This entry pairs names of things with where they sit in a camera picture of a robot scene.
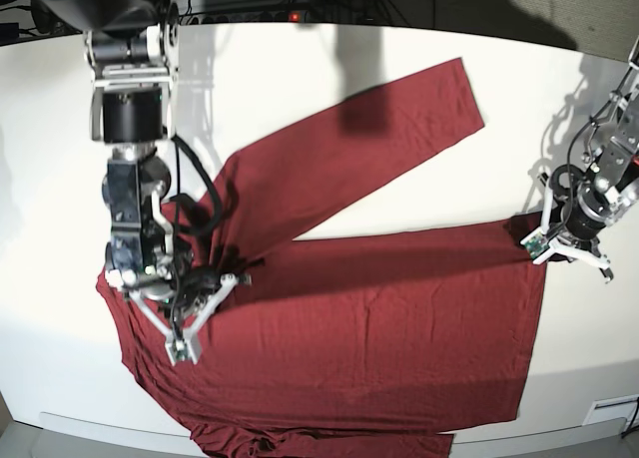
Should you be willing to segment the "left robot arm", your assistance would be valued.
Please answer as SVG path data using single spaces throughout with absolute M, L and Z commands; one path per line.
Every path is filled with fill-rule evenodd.
M 566 159 L 541 173 L 543 208 L 539 226 L 520 245 L 531 261 L 582 261 L 609 282 L 610 259 L 599 249 L 599 234 L 638 204 L 638 88 L 628 88 L 638 71 L 638 45 L 628 68 L 604 105 L 571 139 Z

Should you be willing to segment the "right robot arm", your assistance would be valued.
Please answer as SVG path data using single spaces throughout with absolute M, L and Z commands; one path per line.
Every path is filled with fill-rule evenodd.
M 175 127 L 178 7 L 172 0 L 38 1 L 83 33 L 93 72 L 90 136 L 111 151 L 102 185 L 111 217 L 105 279 L 164 336 L 172 363 L 198 362 L 200 329 L 243 278 L 194 263 L 191 239 L 211 233 L 223 215 L 209 176 L 203 183 L 214 209 L 204 224 L 184 226 L 162 210 L 163 200 L 180 206 L 188 197 L 179 168 L 158 156 L 159 142 L 172 142 L 178 157 L 203 170 Z

